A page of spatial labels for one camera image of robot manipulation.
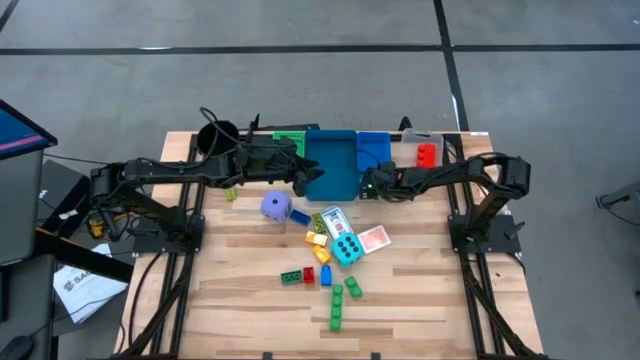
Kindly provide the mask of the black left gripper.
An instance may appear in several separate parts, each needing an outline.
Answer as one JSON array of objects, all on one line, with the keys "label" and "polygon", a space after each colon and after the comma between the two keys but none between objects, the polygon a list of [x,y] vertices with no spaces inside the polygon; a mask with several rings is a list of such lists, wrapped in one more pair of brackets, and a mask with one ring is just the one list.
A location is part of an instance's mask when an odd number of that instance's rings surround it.
[{"label": "black left gripper", "polygon": [[317,161],[300,157],[297,145],[288,138],[251,135],[246,137],[245,145],[244,182],[290,183],[294,194],[302,197],[307,184],[325,174],[324,170],[315,169]]}]

